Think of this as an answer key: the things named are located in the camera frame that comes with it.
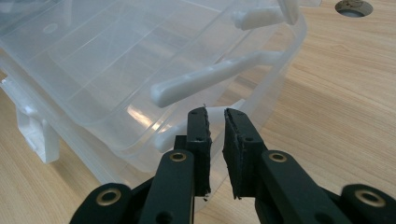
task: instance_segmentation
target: wooden table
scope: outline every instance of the wooden table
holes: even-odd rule
[[[396,198],[396,3],[370,1],[374,12],[359,19],[339,15],[336,3],[303,9],[308,35],[261,135],[326,189],[363,183]],[[99,183],[64,143],[61,158],[43,164],[3,91],[0,124],[0,223],[67,222]],[[195,223],[258,219],[253,200],[233,200],[227,179]]]

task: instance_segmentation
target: transparent plastic box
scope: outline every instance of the transparent plastic box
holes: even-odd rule
[[[102,183],[130,187],[154,175],[204,105],[216,190],[224,108],[260,128],[305,33],[297,1],[1,2],[1,87],[44,162],[59,157],[61,136]]]

